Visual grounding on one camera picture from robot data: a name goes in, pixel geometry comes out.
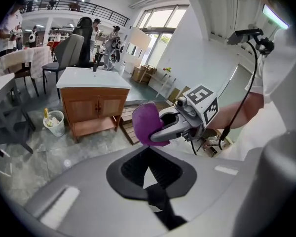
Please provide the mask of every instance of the wooden cabinet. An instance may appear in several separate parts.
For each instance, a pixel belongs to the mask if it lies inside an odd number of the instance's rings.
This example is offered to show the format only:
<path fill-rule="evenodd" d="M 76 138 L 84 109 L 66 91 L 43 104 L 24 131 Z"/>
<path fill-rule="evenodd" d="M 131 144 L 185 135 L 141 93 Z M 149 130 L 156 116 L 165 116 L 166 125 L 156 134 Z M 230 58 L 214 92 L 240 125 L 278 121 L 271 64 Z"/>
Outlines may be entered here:
<path fill-rule="evenodd" d="M 99 96 L 99 118 L 120 115 L 127 96 Z"/>
<path fill-rule="evenodd" d="M 66 113 L 70 123 L 98 118 L 99 96 L 79 96 L 65 100 Z"/>
<path fill-rule="evenodd" d="M 76 140 L 78 136 L 110 128 L 117 130 L 129 89 L 62 88 L 61 92 Z"/>

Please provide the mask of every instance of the tablecloth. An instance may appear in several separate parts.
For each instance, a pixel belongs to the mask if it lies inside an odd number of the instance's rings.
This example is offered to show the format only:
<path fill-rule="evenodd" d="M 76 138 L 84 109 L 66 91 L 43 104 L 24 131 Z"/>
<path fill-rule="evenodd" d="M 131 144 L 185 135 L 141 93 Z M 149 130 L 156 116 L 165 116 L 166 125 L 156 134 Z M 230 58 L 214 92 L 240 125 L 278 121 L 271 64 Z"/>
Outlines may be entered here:
<path fill-rule="evenodd" d="M 0 57 L 0 76 L 22 69 L 22 63 L 31 62 L 31 77 L 42 77 L 42 66 L 52 63 L 49 46 L 27 48 Z"/>

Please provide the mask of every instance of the balcony railing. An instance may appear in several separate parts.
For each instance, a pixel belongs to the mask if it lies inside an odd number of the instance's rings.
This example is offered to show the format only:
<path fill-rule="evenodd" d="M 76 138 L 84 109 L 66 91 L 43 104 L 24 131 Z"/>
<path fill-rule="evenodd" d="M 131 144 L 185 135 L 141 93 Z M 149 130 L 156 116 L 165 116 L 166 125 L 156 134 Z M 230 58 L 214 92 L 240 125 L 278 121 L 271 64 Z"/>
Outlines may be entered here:
<path fill-rule="evenodd" d="M 29 1 L 21 10 L 21 13 L 38 11 L 38 10 L 71 10 L 77 12 L 84 12 L 90 15 L 97 16 L 102 19 L 108 19 L 116 25 L 125 26 L 129 18 L 107 9 L 105 7 L 78 0 L 37 0 Z"/>

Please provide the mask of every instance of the cardboard box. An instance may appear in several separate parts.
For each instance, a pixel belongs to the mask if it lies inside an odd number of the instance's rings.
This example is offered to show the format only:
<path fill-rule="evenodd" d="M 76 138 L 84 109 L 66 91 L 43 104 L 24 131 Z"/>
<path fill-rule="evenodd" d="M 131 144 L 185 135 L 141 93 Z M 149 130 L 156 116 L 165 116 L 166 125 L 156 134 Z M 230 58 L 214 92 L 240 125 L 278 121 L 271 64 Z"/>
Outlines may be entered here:
<path fill-rule="evenodd" d="M 139 82 L 146 69 L 147 69 L 147 67 L 145 67 L 145 66 L 141 66 L 140 68 L 139 67 L 134 67 L 134 71 L 133 71 L 133 74 L 132 74 L 132 79 L 134 81 L 136 81 L 136 82 Z M 149 66 L 147 71 L 146 71 L 146 74 L 144 75 L 141 82 L 149 83 L 150 76 L 147 75 L 147 74 L 153 75 L 155 73 L 155 71 L 156 71 L 156 69 L 154 67 Z"/>

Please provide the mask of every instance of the ceiling light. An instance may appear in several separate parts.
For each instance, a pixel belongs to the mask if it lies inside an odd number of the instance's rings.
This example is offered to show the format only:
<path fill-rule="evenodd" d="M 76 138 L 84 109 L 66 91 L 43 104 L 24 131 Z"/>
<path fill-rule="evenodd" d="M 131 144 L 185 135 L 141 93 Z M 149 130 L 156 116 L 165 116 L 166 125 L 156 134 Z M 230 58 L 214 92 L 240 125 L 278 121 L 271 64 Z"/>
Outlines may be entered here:
<path fill-rule="evenodd" d="M 271 19 L 276 24 L 278 24 L 281 28 L 284 28 L 284 29 L 288 28 L 288 25 L 282 19 L 280 19 L 269 7 L 267 7 L 267 5 L 264 5 L 263 13 L 269 19 Z"/>

